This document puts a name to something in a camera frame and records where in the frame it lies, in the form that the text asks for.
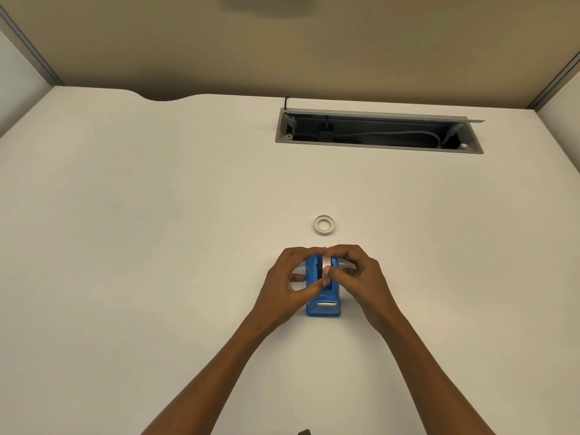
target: white desk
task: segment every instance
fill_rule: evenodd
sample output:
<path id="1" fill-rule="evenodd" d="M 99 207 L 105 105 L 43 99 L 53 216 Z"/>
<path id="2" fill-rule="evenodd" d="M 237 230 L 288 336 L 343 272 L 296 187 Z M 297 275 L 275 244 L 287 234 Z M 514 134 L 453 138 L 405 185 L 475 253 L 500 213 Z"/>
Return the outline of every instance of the white desk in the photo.
<path id="1" fill-rule="evenodd" d="M 276 144 L 282 103 L 56 87 L 0 139 L 2 432 L 138 433 L 283 248 L 355 242 L 498 434 L 580 433 L 580 175 L 535 113 L 289 103 L 485 119 L 467 155 Z M 340 318 L 300 313 L 265 341 L 215 434 L 424 433 L 342 297 Z"/>

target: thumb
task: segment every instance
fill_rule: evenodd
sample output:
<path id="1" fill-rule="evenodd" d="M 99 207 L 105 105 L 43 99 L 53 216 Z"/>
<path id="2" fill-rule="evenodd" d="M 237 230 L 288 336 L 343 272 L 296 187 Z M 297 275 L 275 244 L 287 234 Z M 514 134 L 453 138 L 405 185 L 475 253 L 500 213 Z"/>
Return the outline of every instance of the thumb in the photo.
<path id="1" fill-rule="evenodd" d="M 355 278 L 339 269 L 338 267 L 326 266 L 324 267 L 323 273 L 324 276 L 327 276 L 331 280 L 338 282 L 349 292 L 351 292 L 357 284 L 357 280 Z"/>
<path id="2" fill-rule="evenodd" d="M 300 305 L 303 306 L 309 300 L 316 298 L 322 290 L 323 280 L 319 279 L 318 281 L 308 285 L 308 287 L 295 291 L 294 296 L 298 299 Z"/>

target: cable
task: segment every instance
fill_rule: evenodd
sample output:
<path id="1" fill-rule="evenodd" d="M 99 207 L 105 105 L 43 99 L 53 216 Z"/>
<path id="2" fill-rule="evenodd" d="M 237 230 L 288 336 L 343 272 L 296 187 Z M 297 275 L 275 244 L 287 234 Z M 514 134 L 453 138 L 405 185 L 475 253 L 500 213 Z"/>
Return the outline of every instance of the cable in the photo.
<path id="1" fill-rule="evenodd" d="M 427 134 L 437 139 L 437 146 L 441 147 L 441 138 L 431 131 L 378 131 L 375 133 L 353 133 L 353 134 L 334 134 L 334 137 L 355 137 L 355 136 L 382 136 L 388 134 Z"/>

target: forearm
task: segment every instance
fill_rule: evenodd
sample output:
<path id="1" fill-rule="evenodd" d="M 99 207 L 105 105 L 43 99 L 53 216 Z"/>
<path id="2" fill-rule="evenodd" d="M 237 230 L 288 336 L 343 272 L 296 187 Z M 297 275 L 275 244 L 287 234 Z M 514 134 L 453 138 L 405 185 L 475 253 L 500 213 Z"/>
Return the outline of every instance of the forearm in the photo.
<path id="1" fill-rule="evenodd" d="M 209 435 L 244 366 L 266 336 L 260 324 L 246 318 L 143 435 Z"/>
<path id="2" fill-rule="evenodd" d="M 400 312 L 386 317 L 379 332 L 395 357 L 427 435 L 493 434 Z"/>

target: person's right hand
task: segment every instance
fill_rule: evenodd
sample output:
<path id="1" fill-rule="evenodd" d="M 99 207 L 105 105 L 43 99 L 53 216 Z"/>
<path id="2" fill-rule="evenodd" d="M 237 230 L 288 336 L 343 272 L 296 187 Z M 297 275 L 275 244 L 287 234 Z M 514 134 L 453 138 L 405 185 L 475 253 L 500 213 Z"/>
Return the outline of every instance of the person's right hand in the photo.
<path id="1" fill-rule="evenodd" d="M 362 248 L 340 244 L 327 249 L 327 256 L 334 256 L 353 263 L 356 269 L 324 267 L 324 276 L 342 285 L 360 304 L 369 323 L 378 330 L 401 314 L 388 289 L 387 281 L 376 259 L 369 257 Z"/>

